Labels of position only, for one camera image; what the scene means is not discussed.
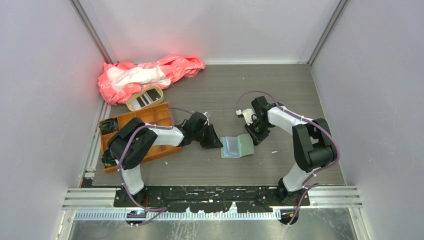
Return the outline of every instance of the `robotic arm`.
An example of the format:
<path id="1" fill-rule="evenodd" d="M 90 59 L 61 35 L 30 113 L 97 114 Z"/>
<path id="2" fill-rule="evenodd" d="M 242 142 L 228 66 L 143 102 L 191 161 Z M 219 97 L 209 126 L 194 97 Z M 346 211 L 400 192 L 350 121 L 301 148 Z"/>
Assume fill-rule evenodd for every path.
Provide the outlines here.
<path id="1" fill-rule="evenodd" d="M 275 126 L 288 132 L 293 137 L 294 159 L 296 163 L 290 172 L 278 181 L 277 194 L 282 202 L 292 202 L 302 192 L 304 181 L 314 175 L 314 171 L 332 163 L 337 155 L 336 148 L 319 129 L 310 123 L 297 119 L 282 111 L 275 103 L 268 103 L 264 96 L 255 98 L 253 109 L 237 110 L 239 118 L 244 118 L 244 127 L 250 134 L 255 146 L 266 139 L 269 128 Z M 322 119 L 310 119 L 330 133 L 327 122 Z"/>
<path id="2" fill-rule="evenodd" d="M 191 144 L 193 140 L 200 142 L 201 147 L 206 149 L 223 146 L 206 115 L 207 113 L 194 112 L 189 120 L 184 120 L 182 124 L 174 127 L 155 126 L 134 117 L 109 140 L 107 147 L 112 157 L 120 159 L 135 130 L 144 125 L 150 126 L 136 134 L 122 163 L 122 177 L 132 195 L 140 192 L 145 186 L 140 162 L 152 146 L 183 147 Z"/>

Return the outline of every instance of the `crumpled fabric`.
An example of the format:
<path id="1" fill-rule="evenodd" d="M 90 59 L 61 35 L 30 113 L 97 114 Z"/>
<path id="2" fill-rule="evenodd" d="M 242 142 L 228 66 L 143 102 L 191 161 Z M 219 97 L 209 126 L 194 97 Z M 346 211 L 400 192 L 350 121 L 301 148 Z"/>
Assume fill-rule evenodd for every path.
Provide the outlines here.
<path id="1" fill-rule="evenodd" d="M 182 77 L 191 78 L 206 66 L 198 57 L 168 55 L 156 62 L 103 63 L 98 89 L 111 105 L 125 104 L 131 95 L 150 86 L 167 89 Z"/>

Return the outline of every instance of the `gray tabletop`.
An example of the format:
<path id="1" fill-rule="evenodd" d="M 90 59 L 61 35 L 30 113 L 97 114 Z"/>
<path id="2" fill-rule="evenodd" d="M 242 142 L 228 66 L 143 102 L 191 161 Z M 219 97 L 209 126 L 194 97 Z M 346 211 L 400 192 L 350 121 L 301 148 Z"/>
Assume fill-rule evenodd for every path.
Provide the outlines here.
<path id="1" fill-rule="evenodd" d="M 164 102 L 173 107 L 208 111 L 219 137 L 247 133 L 244 120 L 236 116 L 236 103 L 247 91 L 262 90 L 274 95 L 288 109 L 308 118 L 323 118 L 311 69 L 305 64 L 208 65 L 193 78 L 183 78 L 163 91 Z M 262 94 L 244 96 L 240 108 Z M 129 112 L 126 105 L 113 106 L 110 116 Z M 189 118 L 172 111 L 175 122 Z M 201 149 L 199 143 L 183 147 L 182 152 L 141 165 L 146 185 L 276 185 L 295 164 L 290 134 L 272 128 L 269 137 L 255 147 L 254 154 L 241 158 L 221 158 L 220 149 Z M 342 185 L 339 166 L 322 171 L 310 181 Z M 103 172 L 97 162 L 93 185 L 119 185 L 117 173 Z"/>

